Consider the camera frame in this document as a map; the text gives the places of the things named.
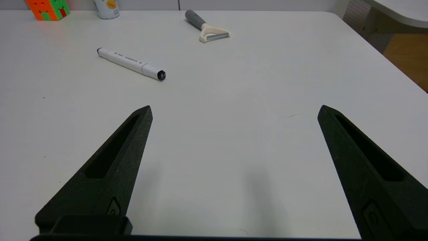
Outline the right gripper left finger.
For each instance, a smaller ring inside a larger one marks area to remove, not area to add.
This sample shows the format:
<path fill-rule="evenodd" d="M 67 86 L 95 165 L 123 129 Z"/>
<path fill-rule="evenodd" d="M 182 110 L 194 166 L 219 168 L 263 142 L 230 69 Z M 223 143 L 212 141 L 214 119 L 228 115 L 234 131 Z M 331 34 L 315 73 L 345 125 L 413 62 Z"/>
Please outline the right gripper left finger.
<path fill-rule="evenodd" d="M 39 231 L 66 215 L 125 215 L 152 120 L 148 105 L 128 116 L 36 214 Z"/>

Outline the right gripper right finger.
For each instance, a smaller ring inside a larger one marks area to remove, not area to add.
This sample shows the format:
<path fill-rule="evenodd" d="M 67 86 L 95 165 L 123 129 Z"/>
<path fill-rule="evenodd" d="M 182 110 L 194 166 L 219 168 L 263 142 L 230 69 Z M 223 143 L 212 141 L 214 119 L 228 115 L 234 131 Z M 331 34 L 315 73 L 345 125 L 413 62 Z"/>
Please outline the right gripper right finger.
<path fill-rule="evenodd" d="M 341 112 L 317 119 L 362 240 L 426 241 L 427 188 Z"/>

